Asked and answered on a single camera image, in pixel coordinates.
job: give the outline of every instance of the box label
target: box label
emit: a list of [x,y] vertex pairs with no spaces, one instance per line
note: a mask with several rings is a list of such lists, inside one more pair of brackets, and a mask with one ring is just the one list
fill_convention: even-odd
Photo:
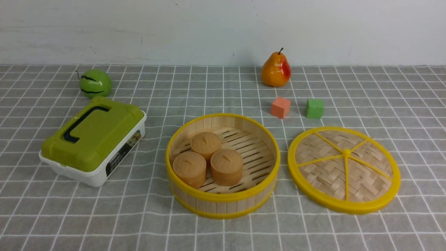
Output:
[[113,156],[105,167],[107,177],[113,172],[113,170],[121,163],[121,161],[127,156],[127,154],[133,149],[133,147],[141,139],[141,131],[136,131],[131,138],[119,149],[119,151]]

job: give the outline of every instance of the foam block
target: foam block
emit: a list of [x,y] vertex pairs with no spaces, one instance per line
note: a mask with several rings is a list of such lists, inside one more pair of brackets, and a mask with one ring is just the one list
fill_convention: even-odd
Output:
[[305,117],[322,118],[324,113],[324,101],[322,99],[308,99],[305,107]]
[[289,113],[291,101],[282,97],[277,97],[271,106],[271,115],[284,119]]

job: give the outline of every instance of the white wall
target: white wall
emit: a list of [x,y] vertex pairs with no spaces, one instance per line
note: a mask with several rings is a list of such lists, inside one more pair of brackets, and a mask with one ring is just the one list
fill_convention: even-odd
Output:
[[0,63],[446,64],[446,0],[0,0]]

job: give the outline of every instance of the orange pear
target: orange pear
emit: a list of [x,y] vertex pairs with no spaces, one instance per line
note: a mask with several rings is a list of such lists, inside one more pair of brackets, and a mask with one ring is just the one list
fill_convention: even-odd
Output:
[[282,87],[291,78],[291,67],[282,50],[283,48],[272,53],[263,64],[261,78],[263,83],[268,86]]

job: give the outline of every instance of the steamer basket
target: steamer basket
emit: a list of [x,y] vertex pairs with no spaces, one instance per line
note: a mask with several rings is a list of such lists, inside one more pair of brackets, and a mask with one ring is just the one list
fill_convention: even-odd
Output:
[[[217,134],[222,148],[234,149],[242,155],[243,176],[239,183],[218,186],[208,172],[204,185],[194,189],[175,174],[170,157],[191,151],[191,138],[202,131]],[[184,207],[203,217],[227,219],[251,213],[268,200],[276,185],[280,152],[273,135],[260,123],[237,114],[217,113],[183,125],[170,139],[165,161],[170,189]]]

